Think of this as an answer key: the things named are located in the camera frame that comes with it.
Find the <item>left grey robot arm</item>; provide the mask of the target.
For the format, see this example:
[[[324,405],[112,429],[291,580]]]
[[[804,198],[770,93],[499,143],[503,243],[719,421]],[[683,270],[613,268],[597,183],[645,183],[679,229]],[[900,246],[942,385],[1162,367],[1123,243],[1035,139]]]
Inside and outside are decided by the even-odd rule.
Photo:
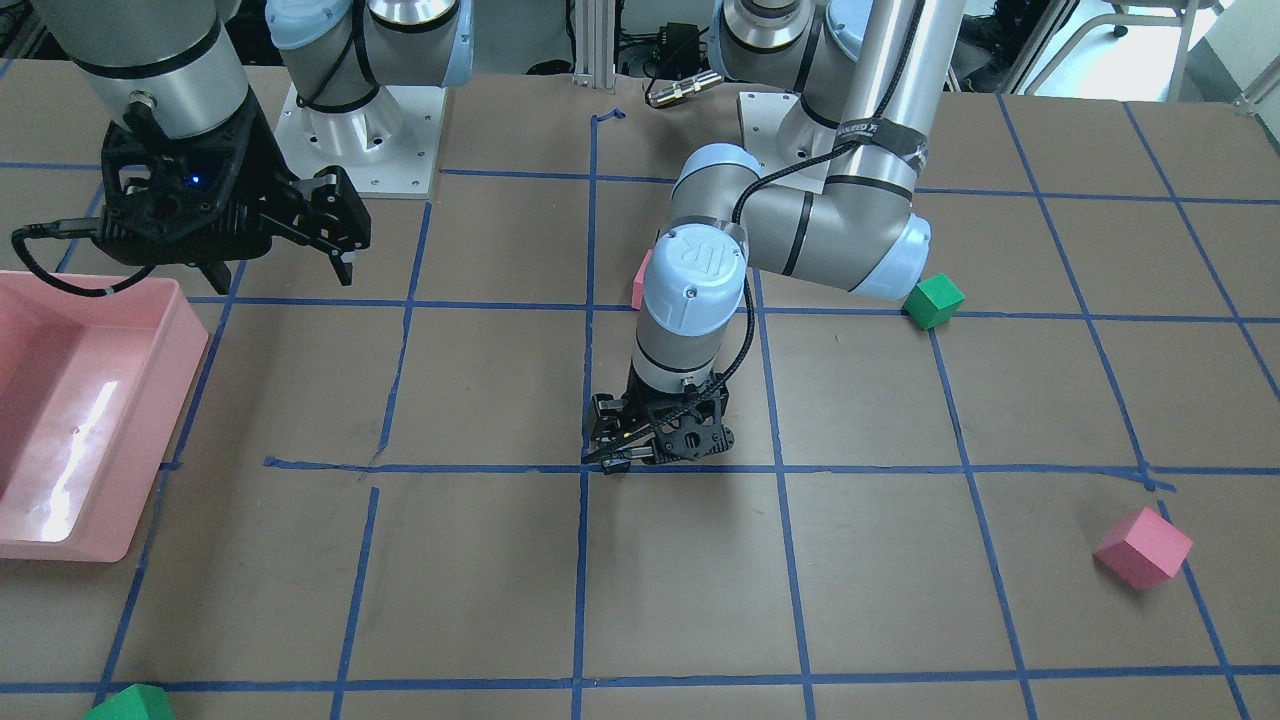
[[[627,386],[591,398],[586,465],[623,471],[733,446],[714,369],[753,305],[751,270],[899,300],[920,279],[931,227],[913,210],[963,23],[960,1],[722,1],[709,58],[730,79],[796,99],[781,168],[736,143],[692,152],[643,273]]]

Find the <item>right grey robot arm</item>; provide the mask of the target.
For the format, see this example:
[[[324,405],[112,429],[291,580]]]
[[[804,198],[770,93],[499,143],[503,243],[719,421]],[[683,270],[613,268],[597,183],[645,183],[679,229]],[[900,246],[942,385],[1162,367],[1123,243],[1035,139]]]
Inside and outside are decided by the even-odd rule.
[[[102,214],[23,225],[12,246],[45,284],[120,293],[157,266],[201,272],[216,293],[229,263],[274,240],[316,249],[343,286],[372,242],[349,176],[410,142],[392,88],[447,88],[474,68],[470,1],[269,1],[291,110],[323,165],[294,173],[215,1],[37,1],[35,12],[111,113]]]

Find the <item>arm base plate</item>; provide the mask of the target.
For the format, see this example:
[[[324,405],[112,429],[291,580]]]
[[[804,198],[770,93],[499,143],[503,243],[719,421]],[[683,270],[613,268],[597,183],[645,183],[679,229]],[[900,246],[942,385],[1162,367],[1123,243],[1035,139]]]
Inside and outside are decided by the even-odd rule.
[[[303,109],[289,87],[274,132],[292,172],[303,178],[343,167],[365,199],[428,199],[436,173],[447,88],[385,86],[342,114]]]
[[[836,129],[809,117],[795,94],[739,95],[742,146],[769,174],[828,152]]]

